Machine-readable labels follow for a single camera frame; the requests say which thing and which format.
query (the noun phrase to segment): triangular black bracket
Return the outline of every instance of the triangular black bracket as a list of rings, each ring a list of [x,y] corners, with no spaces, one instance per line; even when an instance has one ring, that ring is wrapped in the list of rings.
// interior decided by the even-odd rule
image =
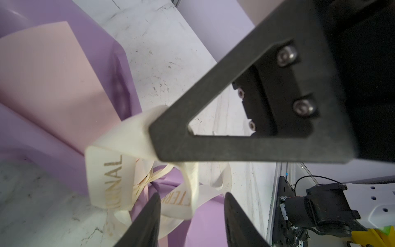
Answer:
[[[309,120],[312,131],[308,136],[194,136],[188,131],[188,123],[230,83],[270,47],[289,40],[301,56],[300,62],[289,66],[295,83],[302,96],[314,95],[320,111],[320,117]],[[343,100],[315,1],[286,0],[159,116],[149,133],[158,158],[165,162],[344,163],[356,156],[357,148]]]

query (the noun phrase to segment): screw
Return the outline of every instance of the screw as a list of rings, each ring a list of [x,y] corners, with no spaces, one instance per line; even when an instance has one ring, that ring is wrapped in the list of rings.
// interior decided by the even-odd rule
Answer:
[[[296,60],[297,51],[295,47],[292,45],[284,46],[278,53],[277,53],[277,64],[280,67],[287,66],[293,63]]]
[[[239,95],[240,99],[244,99],[244,91],[241,88],[237,89],[237,94]]]
[[[256,130],[255,123],[254,123],[252,120],[248,123],[248,126],[250,127],[250,129],[251,129],[252,131],[255,131],[255,130]]]
[[[292,108],[301,117],[308,117],[316,111],[314,103],[308,99],[296,100]]]

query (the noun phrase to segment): lavender wrapping paper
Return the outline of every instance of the lavender wrapping paper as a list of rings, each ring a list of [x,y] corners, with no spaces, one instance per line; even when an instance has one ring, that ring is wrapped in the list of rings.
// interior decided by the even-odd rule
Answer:
[[[59,21],[69,23],[120,119],[140,113],[125,51],[72,0],[0,1],[0,38]],[[0,104],[0,159],[21,156],[73,191],[88,194],[83,155]]]
[[[154,172],[164,166],[154,168]],[[173,168],[168,174],[155,180],[148,188],[148,196],[144,191],[140,194],[131,211],[132,222],[148,202],[147,197],[158,192],[160,198],[165,197],[175,187],[183,183],[181,172]],[[192,220],[182,222],[167,236],[169,247],[202,247],[228,246],[225,231],[224,197],[217,196],[200,206]]]

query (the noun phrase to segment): white marble table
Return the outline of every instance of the white marble table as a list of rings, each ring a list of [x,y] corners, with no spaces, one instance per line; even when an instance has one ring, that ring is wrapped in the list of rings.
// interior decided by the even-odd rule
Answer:
[[[170,0],[74,0],[125,49],[143,110],[171,105],[215,61]],[[241,100],[229,86],[191,123],[197,134],[249,135]],[[266,237],[275,163],[231,163],[232,194]],[[0,163],[0,222],[4,246],[109,246],[105,211],[69,191],[33,164]],[[219,168],[200,165],[200,180],[215,186]]]

